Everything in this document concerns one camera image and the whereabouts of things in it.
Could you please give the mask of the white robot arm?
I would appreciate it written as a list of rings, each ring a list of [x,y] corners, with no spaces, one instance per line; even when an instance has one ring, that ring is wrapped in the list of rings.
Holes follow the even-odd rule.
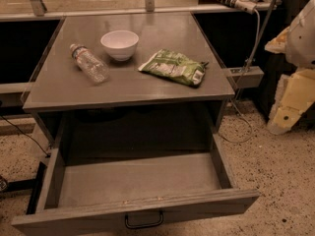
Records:
[[[309,0],[290,26],[265,45],[269,52],[285,55],[296,71],[284,80],[282,93],[276,92],[268,129],[280,135],[291,130],[315,103],[315,0]]]

